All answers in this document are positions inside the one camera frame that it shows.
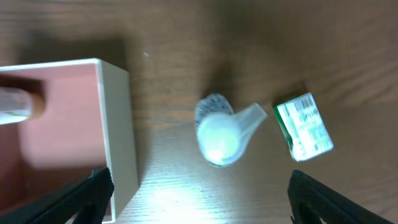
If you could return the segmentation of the green white soap packet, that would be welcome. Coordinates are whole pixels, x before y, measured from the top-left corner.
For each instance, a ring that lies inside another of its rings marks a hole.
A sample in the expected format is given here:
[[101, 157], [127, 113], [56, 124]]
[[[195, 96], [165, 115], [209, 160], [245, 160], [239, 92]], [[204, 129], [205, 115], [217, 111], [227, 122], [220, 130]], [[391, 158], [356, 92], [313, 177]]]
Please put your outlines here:
[[311, 93], [275, 105], [273, 111], [293, 160], [307, 161], [333, 149]]

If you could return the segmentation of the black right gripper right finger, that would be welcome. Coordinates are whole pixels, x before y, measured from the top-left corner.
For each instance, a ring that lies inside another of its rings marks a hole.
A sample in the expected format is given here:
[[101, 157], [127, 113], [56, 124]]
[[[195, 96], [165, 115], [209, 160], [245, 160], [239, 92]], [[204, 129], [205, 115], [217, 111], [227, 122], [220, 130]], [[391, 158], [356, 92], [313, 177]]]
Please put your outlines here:
[[293, 170], [287, 190], [294, 224], [392, 224], [301, 170]]

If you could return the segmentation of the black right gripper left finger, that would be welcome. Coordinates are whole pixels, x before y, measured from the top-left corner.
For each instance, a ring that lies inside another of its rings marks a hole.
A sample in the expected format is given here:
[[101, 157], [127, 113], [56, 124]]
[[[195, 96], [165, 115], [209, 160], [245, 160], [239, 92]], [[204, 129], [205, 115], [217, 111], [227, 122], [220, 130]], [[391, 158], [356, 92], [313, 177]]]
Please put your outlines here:
[[108, 168], [67, 184], [1, 215], [1, 223], [97, 223], [103, 221], [114, 184]]

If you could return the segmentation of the white box pink interior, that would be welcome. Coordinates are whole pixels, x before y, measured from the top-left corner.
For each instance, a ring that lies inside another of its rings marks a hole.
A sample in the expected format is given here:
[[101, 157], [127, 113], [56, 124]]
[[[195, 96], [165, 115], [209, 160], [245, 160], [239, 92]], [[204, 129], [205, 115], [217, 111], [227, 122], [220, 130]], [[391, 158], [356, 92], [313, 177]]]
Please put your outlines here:
[[38, 118], [1, 126], [1, 213], [107, 167], [103, 222], [115, 222], [139, 188], [128, 72], [98, 58], [13, 65], [1, 85], [45, 103]]

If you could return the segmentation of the white Pantene tube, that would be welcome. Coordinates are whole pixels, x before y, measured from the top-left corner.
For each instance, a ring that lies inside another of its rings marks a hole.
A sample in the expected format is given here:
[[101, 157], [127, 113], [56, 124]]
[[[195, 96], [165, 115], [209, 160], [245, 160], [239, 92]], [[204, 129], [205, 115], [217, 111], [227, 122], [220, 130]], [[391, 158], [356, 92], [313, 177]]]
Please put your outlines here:
[[1, 87], [1, 125], [39, 118], [45, 102], [37, 93], [20, 88]]

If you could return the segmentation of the clear soap pump bottle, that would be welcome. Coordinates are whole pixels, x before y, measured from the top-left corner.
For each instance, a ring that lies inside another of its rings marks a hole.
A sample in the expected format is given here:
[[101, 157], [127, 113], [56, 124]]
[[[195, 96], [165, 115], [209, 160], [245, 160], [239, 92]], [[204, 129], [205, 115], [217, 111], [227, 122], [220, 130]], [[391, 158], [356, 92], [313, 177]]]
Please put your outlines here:
[[199, 100], [195, 107], [195, 131], [203, 157], [213, 166], [226, 167], [238, 161], [258, 127], [268, 115], [253, 103], [235, 113], [219, 93]]

